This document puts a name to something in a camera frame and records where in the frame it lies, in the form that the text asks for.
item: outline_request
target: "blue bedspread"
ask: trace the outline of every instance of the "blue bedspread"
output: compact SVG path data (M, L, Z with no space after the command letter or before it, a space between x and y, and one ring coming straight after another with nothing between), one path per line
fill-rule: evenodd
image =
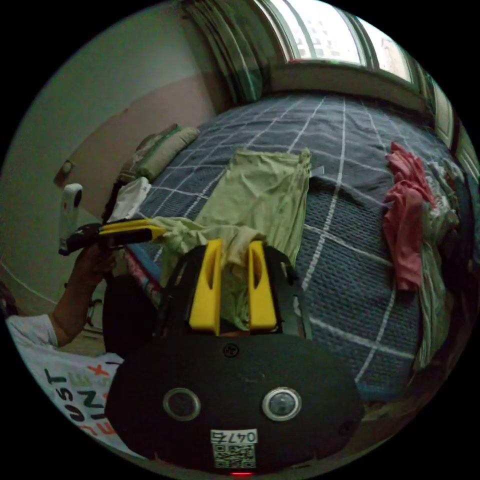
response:
M269 96L201 126L154 182L140 214L195 219L239 147L308 147L312 168L324 166L325 174L310 185L295 267L314 340L350 365L365 400L401 398L422 332L418 294L396 290L382 232L391 142L421 157L426 169L451 158L424 121L390 104L332 93ZM132 251L159 274L158 246Z

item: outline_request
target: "white t-shirt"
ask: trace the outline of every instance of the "white t-shirt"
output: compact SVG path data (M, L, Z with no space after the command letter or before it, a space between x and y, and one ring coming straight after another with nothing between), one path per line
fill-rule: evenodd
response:
M121 357L114 353L88 357L58 351L48 315L13 315L6 323L30 373L74 425L114 449L144 458L123 443L105 416L107 395L123 362Z

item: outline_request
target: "pillow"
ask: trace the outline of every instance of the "pillow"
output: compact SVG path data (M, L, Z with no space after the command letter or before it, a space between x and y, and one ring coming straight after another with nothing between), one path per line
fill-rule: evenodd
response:
M200 134L198 128L183 128L174 132L162 142L157 143L148 151L143 160L138 164L136 177L146 177L152 183L168 164Z
M160 133L152 133L151 135L146 136L140 142L140 145L138 145L131 158L123 164L120 173L118 174L118 181L122 182L123 184L129 184L130 182L133 182L137 178L136 172L139 163L144 159L145 155L150 151L150 149L168 135L179 130L180 127L178 124L173 123Z

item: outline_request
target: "qr code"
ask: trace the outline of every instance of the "qr code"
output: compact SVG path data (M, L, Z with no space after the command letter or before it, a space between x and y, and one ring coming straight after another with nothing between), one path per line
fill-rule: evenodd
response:
M254 469L255 445L212 445L217 469Z

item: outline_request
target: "camera lens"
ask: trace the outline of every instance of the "camera lens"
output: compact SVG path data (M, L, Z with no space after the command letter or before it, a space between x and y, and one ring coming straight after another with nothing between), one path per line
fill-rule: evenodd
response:
M279 387L269 391L262 402L263 413L275 422L295 417L302 407L300 395L292 388Z
M193 420L200 413L200 400L188 388L173 388L163 398L163 409L180 422Z

